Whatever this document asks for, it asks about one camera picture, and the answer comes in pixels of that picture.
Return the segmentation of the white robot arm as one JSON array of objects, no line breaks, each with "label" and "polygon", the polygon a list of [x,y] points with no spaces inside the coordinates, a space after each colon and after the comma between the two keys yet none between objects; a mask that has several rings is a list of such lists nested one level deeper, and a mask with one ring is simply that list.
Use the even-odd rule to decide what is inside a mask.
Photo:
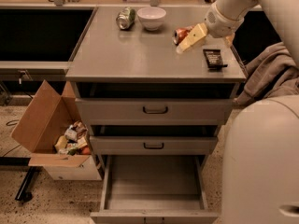
[{"label": "white robot arm", "polygon": [[[208,11],[215,20],[189,32],[177,52],[207,35],[232,34],[257,5],[298,61],[298,0],[217,0]],[[239,113],[223,153],[222,224],[299,224],[298,129],[296,95],[264,99]]]}]

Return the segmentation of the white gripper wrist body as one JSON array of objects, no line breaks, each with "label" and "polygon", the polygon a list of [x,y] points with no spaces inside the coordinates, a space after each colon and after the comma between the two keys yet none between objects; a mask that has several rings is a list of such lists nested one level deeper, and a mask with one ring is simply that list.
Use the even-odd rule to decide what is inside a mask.
[{"label": "white gripper wrist body", "polygon": [[217,9],[215,3],[211,5],[204,18],[208,33],[214,38],[232,35],[240,27],[243,21],[244,19],[235,20],[225,17]]}]

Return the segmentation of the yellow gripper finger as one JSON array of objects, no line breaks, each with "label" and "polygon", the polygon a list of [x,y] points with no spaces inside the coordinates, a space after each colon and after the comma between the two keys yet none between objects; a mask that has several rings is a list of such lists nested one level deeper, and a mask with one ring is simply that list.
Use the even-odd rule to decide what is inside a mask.
[{"label": "yellow gripper finger", "polygon": [[227,47],[231,47],[231,46],[233,45],[234,39],[235,39],[235,34],[227,35],[227,36],[224,38],[224,41],[225,41],[225,43],[226,43],[226,46],[227,46]]},{"label": "yellow gripper finger", "polygon": [[197,42],[203,42],[207,36],[207,28],[204,23],[196,24],[177,46],[177,53],[181,54]]}]

